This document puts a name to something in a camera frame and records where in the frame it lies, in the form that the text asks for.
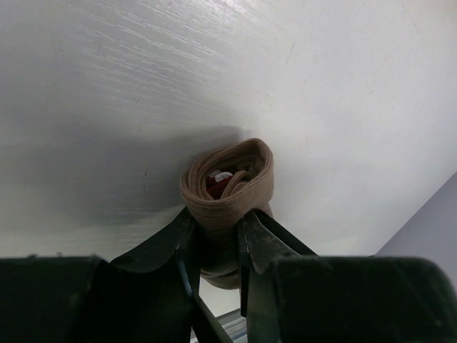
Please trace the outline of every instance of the white surface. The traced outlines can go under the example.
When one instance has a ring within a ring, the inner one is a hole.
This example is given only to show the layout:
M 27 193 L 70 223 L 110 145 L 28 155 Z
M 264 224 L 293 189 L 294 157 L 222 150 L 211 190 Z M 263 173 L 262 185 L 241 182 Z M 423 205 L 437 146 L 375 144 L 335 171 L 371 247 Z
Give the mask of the white surface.
M 456 41 L 454 0 L 3 1 L 1 255 L 125 252 L 249 136 L 280 223 L 373 254 L 457 170 Z

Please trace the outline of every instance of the black plastic part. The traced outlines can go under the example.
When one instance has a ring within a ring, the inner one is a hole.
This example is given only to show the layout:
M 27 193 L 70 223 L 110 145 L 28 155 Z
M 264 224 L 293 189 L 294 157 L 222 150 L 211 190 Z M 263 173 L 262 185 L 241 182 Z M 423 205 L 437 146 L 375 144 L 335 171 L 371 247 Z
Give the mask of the black plastic part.
M 455 294 L 424 259 L 294 257 L 271 273 L 284 343 L 457 342 Z
M 107 263 L 0 260 L 0 342 L 229 343 L 199 296 L 199 227 L 187 209 Z M 422 259 L 317 257 L 268 215 L 237 224 L 250 343 L 457 342 L 457 301 Z

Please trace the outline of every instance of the red object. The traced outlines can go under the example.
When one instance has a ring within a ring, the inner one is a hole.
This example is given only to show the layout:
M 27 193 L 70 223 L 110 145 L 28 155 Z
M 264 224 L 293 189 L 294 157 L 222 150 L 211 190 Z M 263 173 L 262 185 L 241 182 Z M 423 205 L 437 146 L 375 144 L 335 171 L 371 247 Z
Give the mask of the red object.
M 233 177 L 233 175 L 224 175 L 221 179 L 221 174 L 226 174 L 226 172 L 221 171 L 220 174 L 206 178 L 206 191 L 213 197 L 214 200 L 221 198 L 224 189 Z

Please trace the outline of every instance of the white wall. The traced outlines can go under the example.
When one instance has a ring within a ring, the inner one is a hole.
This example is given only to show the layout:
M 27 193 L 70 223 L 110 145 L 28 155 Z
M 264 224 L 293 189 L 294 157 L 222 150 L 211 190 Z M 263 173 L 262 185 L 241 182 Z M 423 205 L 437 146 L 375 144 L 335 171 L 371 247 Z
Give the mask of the white wall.
M 108 259 L 259 136 L 276 218 L 372 254 L 457 170 L 454 0 L 0 3 L 0 254 Z

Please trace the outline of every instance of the rolled fabric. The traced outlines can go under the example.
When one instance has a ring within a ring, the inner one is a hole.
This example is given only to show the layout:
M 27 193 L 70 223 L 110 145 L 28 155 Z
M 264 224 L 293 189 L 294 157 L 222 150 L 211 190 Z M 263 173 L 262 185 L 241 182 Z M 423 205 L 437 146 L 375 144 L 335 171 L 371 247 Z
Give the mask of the rolled fabric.
M 216 170 L 233 174 L 220 199 L 213 199 L 206 191 L 206 178 Z M 271 216 L 270 148 L 260 139 L 248 139 L 201 156 L 182 176 L 181 193 L 204 234 L 201 275 L 214 286 L 238 288 L 235 224 L 251 209 L 261 209 Z

